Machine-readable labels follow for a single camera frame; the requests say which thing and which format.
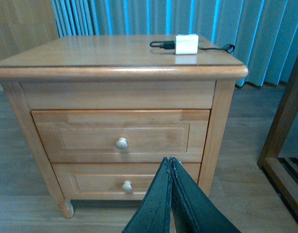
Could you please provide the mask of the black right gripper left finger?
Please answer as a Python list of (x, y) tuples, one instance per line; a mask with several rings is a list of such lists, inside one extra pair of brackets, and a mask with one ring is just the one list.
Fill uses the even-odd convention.
[(172, 173), (163, 158), (139, 209), (123, 229), (124, 233), (168, 233), (172, 200)]

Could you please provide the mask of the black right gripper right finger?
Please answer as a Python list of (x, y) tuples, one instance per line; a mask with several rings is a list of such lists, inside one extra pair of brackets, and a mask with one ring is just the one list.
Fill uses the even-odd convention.
[(177, 233), (239, 233), (215, 207), (182, 164), (170, 158), (172, 212)]

